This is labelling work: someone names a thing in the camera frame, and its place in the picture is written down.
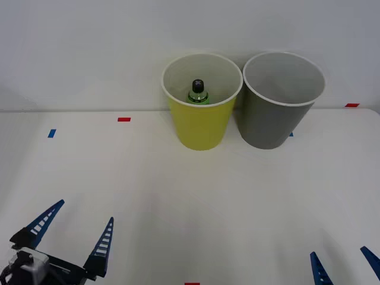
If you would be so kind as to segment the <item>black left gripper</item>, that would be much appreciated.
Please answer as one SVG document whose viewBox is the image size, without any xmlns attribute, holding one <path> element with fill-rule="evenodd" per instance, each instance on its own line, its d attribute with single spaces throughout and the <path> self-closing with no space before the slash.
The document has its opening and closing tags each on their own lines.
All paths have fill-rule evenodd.
<svg viewBox="0 0 380 285">
<path fill-rule="evenodd" d="M 65 201 L 61 199 L 14 234 L 9 240 L 13 243 L 12 248 L 37 248 L 64 203 Z M 49 269 L 41 284 L 85 284 L 87 280 L 96 281 L 97 276 L 104 277 L 107 273 L 113 225 L 114 218 L 111 217 L 83 268 L 49 255 Z"/>
</svg>

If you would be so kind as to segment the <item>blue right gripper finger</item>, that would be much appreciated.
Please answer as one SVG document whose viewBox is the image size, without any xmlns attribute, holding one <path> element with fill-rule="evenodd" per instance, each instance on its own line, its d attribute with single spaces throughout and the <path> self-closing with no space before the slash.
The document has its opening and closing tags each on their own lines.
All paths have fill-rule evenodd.
<svg viewBox="0 0 380 285">
<path fill-rule="evenodd" d="M 333 282 L 329 278 L 326 270 L 324 269 L 323 265 L 321 264 L 315 252 L 312 252 L 310 254 L 310 259 L 311 259 L 313 280 L 314 280 L 315 285 L 333 285 Z"/>
<path fill-rule="evenodd" d="M 361 247 L 361 252 L 365 256 L 367 262 L 373 269 L 378 280 L 380 280 L 380 259 L 366 246 Z"/>
</svg>

